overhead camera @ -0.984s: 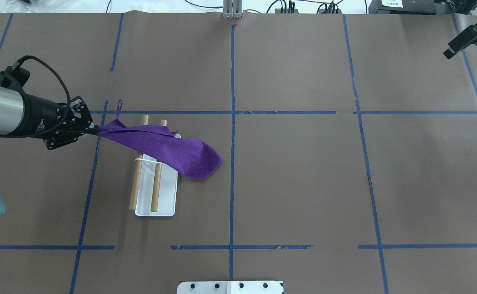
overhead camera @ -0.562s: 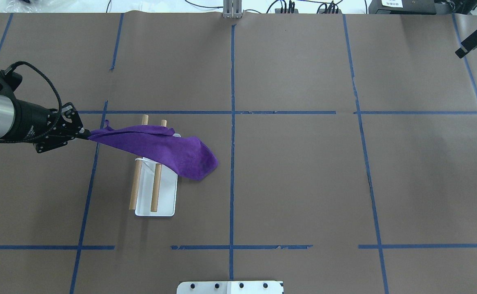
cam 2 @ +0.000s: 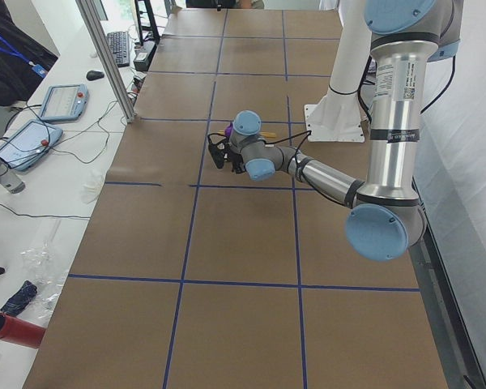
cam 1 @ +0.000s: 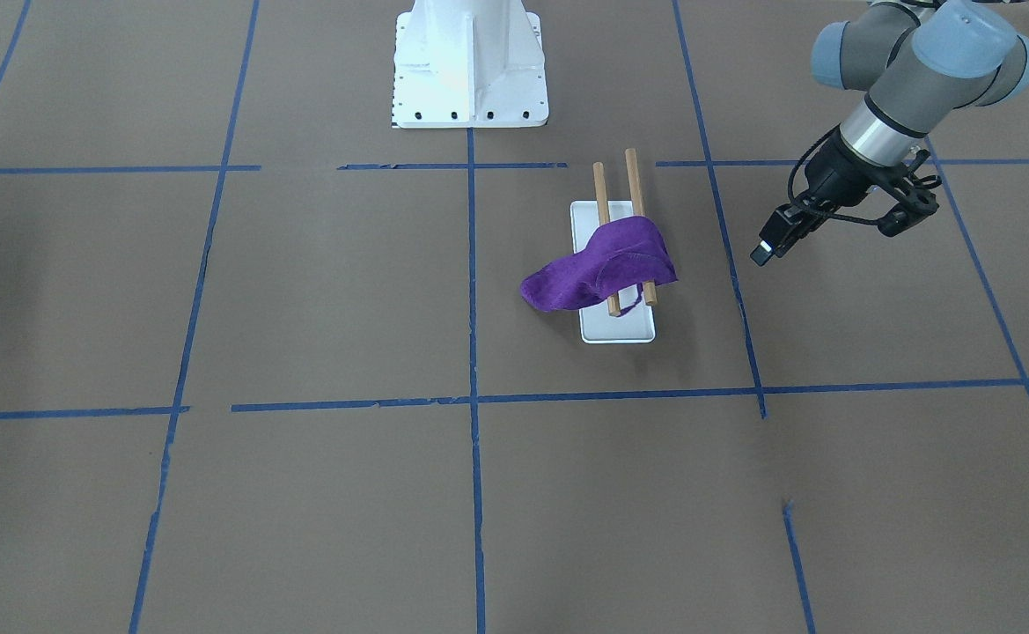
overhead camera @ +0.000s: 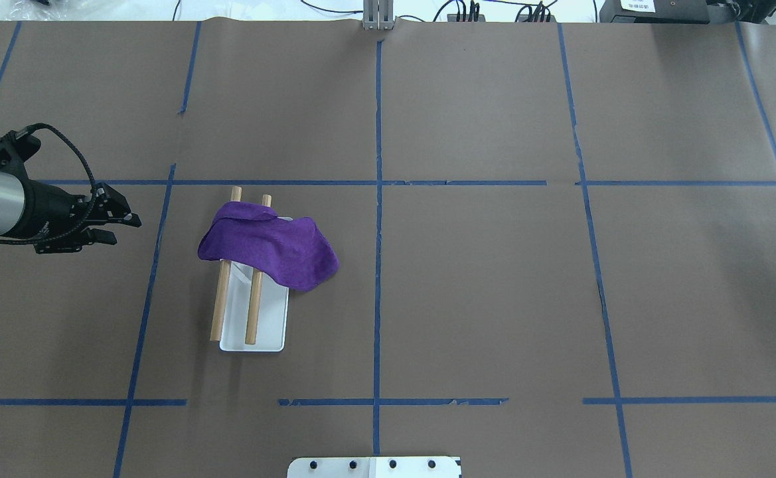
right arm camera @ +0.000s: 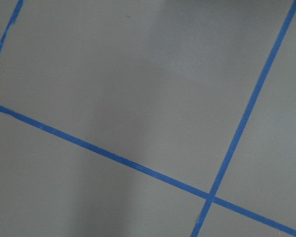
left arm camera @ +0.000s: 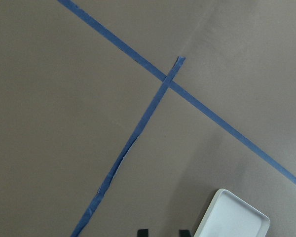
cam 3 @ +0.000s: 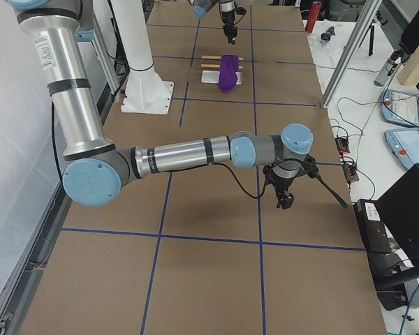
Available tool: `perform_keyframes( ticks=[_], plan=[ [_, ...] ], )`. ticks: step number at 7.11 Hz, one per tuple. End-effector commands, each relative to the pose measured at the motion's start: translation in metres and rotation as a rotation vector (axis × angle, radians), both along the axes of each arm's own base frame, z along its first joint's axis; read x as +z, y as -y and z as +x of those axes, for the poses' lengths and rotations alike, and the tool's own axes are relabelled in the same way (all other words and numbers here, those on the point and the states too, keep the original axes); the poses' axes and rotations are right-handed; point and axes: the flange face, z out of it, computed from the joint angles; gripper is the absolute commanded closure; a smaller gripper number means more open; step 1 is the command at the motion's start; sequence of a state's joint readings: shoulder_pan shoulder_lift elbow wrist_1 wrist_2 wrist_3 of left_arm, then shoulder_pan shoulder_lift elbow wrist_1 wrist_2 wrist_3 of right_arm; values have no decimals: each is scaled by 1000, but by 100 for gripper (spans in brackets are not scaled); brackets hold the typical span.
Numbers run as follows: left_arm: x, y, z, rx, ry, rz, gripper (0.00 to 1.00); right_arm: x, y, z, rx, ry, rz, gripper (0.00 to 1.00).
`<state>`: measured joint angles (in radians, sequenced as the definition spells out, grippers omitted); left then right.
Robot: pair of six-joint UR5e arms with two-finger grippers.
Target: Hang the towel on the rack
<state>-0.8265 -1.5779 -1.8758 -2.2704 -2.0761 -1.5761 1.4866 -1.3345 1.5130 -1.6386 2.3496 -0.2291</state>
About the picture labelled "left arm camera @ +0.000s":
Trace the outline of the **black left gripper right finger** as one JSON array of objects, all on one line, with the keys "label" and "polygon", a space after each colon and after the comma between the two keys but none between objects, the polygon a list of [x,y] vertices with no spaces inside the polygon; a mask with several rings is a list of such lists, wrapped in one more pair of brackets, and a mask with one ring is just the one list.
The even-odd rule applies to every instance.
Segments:
[{"label": "black left gripper right finger", "polygon": [[191,237],[190,230],[179,230],[179,237]]}]

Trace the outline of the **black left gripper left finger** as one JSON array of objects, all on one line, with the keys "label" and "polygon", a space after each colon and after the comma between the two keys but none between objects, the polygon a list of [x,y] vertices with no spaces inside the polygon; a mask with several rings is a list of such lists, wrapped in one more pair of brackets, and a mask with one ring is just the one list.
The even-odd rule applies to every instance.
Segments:
[{"label": "black left gripper left finger", "polygon": [[137,230],[137,237],[148,237],[148,229]]}]

